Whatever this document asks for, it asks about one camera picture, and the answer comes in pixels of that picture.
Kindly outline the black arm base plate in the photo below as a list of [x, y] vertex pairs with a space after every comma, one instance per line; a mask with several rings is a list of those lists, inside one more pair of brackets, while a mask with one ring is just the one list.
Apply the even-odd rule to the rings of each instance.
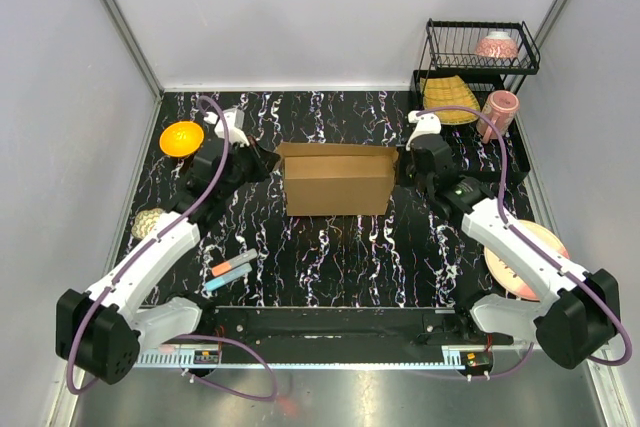
[[433, 363], [443, 346], [487, 344], [469, 321], [435, 308], [219, 306], [195, 332], [239, 341], [272, 366]]

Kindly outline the brown cardboard box sheet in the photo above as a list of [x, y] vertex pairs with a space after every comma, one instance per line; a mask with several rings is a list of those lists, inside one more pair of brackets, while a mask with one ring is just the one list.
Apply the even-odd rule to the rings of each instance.
[[386, 213], [395, 186], [396, 148], [283, 142], [277, 153], [288, 216]]

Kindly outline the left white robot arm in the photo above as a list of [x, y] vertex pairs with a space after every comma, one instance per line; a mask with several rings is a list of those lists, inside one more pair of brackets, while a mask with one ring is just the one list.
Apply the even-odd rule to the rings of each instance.
[[184, 334], [196, 343], [208, 341], [216, 319], [194, 298], [176, 297], [150, 310], [141, 305], [225, 214], [233, 194], [247, 183], [268, 179], [279, 160], [255, 139], [205, 142], [143, 240], [85, 291], [69, 289], [59, 298], [55, 353], [68, 368], [79, 367], [113, 385], [146, 350]]

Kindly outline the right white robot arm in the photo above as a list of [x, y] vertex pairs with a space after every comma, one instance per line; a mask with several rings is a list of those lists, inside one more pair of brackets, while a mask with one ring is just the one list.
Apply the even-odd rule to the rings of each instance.
[[536, 301], [475, 294], [462, 302], [454, 331], [466, 343], [488, 333], [537, 343], [557, 365], [573, 369], [622, 331], [617, 280], [591, 273], [554, 251], [478, 179], [453, 164], [439, 134], [417, 134], [399, 151], [397, 181], [423, 195], [440, 218], [503, 261]]

